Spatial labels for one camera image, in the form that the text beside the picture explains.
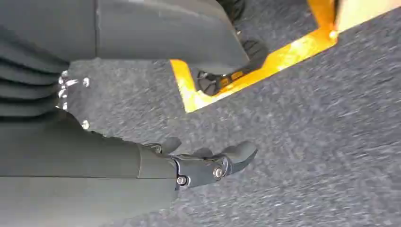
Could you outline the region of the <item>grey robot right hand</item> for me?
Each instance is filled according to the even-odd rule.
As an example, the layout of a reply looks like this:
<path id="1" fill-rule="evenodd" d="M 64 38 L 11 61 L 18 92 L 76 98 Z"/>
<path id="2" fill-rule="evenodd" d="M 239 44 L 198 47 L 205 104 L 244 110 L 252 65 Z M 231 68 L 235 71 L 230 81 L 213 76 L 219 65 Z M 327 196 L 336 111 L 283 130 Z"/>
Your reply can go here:
<path id="1" fill-rule="evenodd" d="M 182 189 L 245 169 L 256 146 L 174 155 L 85 130 L 58 106 L 75 61 L 182 60 L 213 74 L 249 63 L 233 0 L 3 0 L 0 3 L 0 224 L 97 227 L 170 205 Z"/>

